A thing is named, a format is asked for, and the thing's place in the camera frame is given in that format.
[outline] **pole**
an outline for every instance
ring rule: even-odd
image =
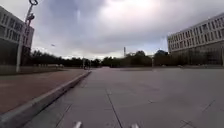
[[[23,36],[27,36],[26,35],[26,29],[27,29],[27,21],[28,21],[28,18],[32,12],[32,9],[33,9],[33,6],[36,6],[38,4],[37,0],[29,0],[31,6],[27,12],[27,15],[26,15],[26,19],[25,19],[25,23],[24,23],[24,26],[22,27],[22,32],[21,32],[21,35],[20,35],[20,41],[19,41],[19,46],[18,46],[18,50],[17,50],[17,60],[16,60],[16,72],[20,72],[20,64],[21,64],[21,54],[22,54],[22,48],[23,48],[23,41],[25,39],[23,39]]]
[[[84,57],[82,59],[82,67],[83,67],[83,69],[85,69],[85,58]]]

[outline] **distant tower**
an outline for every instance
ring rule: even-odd
[[[124,47],[124,57],[126,57],[126,47]]]

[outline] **road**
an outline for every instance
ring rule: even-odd
[[[23,128],[223,128],[224,70],[94,70]]]

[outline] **pavement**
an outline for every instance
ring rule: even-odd
[[[224,70],[101,68],[23,128],[223,128]]]
[[[32,75],[0,76],[0,115],[76,78],[84,72],[71,69]]]

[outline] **sky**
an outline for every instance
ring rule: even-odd
[[[223,0],[38,0],[32,50],[65,58],[167,51],[166,37],[224,12]],[[0,0],[25,19],[28,0]]]

